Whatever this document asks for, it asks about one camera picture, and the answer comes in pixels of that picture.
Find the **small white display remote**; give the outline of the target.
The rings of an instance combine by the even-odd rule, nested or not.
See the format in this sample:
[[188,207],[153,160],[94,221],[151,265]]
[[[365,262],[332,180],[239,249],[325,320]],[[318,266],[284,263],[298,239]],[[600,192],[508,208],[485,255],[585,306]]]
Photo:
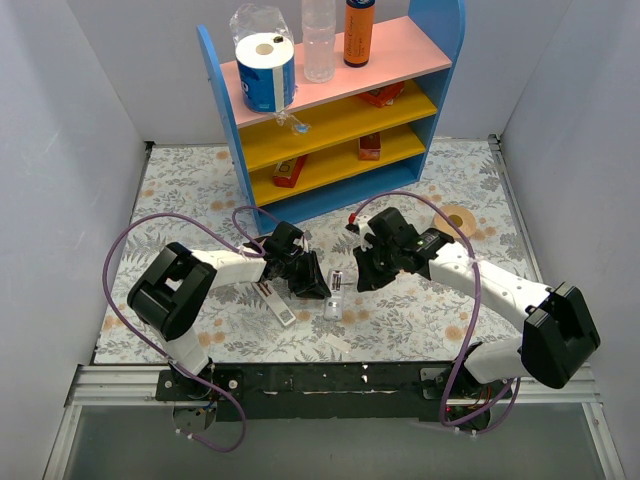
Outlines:
[[323,318],[327,321],[340,321],[343,315],[346,286],[344,272],[337,269],[330,270],[326,283],[330,296],[325,299]]

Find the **long white remote control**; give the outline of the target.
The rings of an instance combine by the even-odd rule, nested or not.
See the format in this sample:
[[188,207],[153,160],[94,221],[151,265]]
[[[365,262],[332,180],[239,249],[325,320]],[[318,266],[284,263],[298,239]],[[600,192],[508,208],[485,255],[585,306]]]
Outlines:
[[284,328],[296,321],[295,314],[268,282],[254,283],[253,288]]

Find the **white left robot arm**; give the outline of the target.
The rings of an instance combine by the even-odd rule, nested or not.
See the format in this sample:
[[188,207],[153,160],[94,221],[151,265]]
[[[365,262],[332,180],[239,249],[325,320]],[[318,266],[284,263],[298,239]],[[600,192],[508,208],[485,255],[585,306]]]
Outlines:
[[252,257],[245,244],[237,252],[190,250],[178,242],[161,250],[127,298],[128,306],[158,337],[171,360],[184,369],[178,387],[193,400],[205,398],[213,377],[205,368],[210,358],[193,328],[210,290],[236,283],[263,283],[283,279],[300,298],[331,296],[314,251],[306,247],[303,232],[281,221],[272,234],[258,240],[265,250]]

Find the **white battery cover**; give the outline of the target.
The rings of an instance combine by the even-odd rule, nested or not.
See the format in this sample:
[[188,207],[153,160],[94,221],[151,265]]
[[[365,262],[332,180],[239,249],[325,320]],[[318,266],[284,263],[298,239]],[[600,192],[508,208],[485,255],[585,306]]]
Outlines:
[[327,334],[324,341],[332,348],[335,348],[344,354],[349,355],[351,353],[351,346],[349,343],[333,334]]

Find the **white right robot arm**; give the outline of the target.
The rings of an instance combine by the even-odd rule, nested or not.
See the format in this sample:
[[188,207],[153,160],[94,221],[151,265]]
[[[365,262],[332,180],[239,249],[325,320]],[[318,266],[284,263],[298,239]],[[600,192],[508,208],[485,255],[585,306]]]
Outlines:
[[357,289],[386,287],[399,272],[449,286],[508,320],[520,331],[510,340],[467,347],[452,373],[453,388],[475,397],[488,384],[523,376],[561,389],[597,350],[601,340],[582,292],[518,277],[487,261],[473,261],[463,245],[436,228],[418,232],[398,209],[372,218],[351,216],[349,231],[360,237],[353,251]]

